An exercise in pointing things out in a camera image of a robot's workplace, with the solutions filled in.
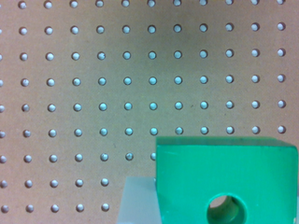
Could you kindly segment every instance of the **hole in green block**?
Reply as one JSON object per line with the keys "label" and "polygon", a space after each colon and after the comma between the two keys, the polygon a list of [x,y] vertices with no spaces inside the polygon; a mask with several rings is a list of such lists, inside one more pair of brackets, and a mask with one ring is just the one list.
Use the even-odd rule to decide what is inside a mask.
{"label": "hole in green block", "polygon": [[207,209],[207,221],[209,224],[244,224],[246,221],[244,204],[233,196],[217,197]]}

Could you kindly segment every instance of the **green block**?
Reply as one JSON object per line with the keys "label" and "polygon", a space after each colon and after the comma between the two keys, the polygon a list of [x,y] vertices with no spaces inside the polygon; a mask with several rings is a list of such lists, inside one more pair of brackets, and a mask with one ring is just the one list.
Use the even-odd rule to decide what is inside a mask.
{"label": "green block", "polygon": [[295,146],[267,137],[157,137],[156,145],[163,224],[295,223]]}

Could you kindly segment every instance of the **pegboard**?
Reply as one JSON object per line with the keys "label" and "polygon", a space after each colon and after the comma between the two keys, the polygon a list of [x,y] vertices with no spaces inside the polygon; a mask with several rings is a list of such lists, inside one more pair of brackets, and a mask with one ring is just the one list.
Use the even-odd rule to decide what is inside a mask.
{"label": "pegboard", "polygon": [[156,135],[299,147],[296,0],[0,4],[3,223],[115,223]]}

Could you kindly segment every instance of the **green plastic block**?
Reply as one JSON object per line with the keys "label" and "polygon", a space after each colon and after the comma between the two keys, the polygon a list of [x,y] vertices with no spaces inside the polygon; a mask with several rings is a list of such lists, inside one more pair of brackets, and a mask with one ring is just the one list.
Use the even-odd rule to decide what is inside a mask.
{"label": "green plastic block", "polygon": [[295,223],[295,146],[267,137],[157,137],[156,144],[163,224]]}

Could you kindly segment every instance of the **perforated board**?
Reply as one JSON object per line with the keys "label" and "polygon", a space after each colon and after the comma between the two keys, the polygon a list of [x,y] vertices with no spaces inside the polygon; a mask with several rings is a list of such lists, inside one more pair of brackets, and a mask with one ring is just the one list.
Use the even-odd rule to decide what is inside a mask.
{"label": "perforated board", "polygon": [[[72,7],[52,0],[47,8],[49,2],[31,0],[21,9],[19,1],[2,0],[0,206],[8,212],[2,207],[1,222],[115,223],[126,176],[155,175],[156,132],[273,136],[299,146],[299,2],[252,2],[165,0],[149,7],[146,0],[131,0],[124,7],[113,0],[98,7],[78,0]],[[101,77],[105,85],[99,85]],[[152,110],[150,103],[158,107]],[[130,129],[133,134],[126,134]],[[127,153],[133,153],[131,161]]]}

